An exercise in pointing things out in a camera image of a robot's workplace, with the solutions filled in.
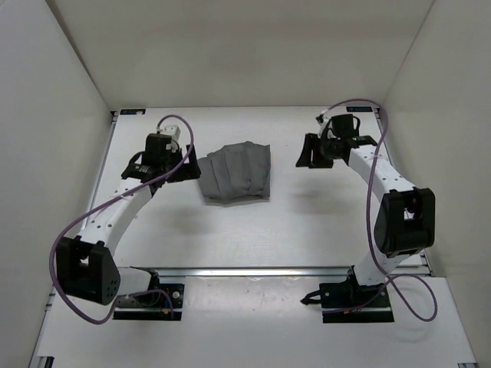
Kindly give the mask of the grey pleated skirt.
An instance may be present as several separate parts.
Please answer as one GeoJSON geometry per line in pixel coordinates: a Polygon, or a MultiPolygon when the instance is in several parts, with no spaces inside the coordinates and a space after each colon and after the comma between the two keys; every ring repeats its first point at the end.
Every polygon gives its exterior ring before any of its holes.
{"type": "Polygon", "coordinates": [[[251,141],[223,146],[198,159],[201,195],[217,202],[271,196],[270,145],[251,141]]]}

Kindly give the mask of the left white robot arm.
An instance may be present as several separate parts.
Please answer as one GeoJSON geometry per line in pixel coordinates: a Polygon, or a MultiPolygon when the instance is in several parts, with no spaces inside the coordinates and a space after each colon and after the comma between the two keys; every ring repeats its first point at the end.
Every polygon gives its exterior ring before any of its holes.
{"type": "Polygon", "coordinates": [[[193,145],[182,148],[179,139],[176,125],[149,134],[144,149],[123,170],[112,197],[85,215],[87,224],[76,235],[62,232],[57,237],[50,274],[65,300],[76,297],[106,306],[133,294],[144,305],[158,301],[160,286],[153,272],[119,267],[114,253],[131,222],[163,185],[199,178],[193,145]]]}

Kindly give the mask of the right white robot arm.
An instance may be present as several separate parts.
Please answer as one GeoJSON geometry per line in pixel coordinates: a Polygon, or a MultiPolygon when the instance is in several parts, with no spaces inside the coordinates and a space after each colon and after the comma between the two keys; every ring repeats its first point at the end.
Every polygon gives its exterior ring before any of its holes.
{"type": "Polygon", "coordinates": [[[367,197],[380,203],[377,218],[368,219],[369,253],[353,267],[353,281],[344,299],[361,307],[372,286],[382,284],[402,261],[429,248],[435,238],[436,198],[431,189],[416,187],[381,155],[381,142],[360,134],[361,121],[351,113],[316,118],[318,133],[305,136],[297,167],[330,169],[343,161],[367,183],[367,197]]]}

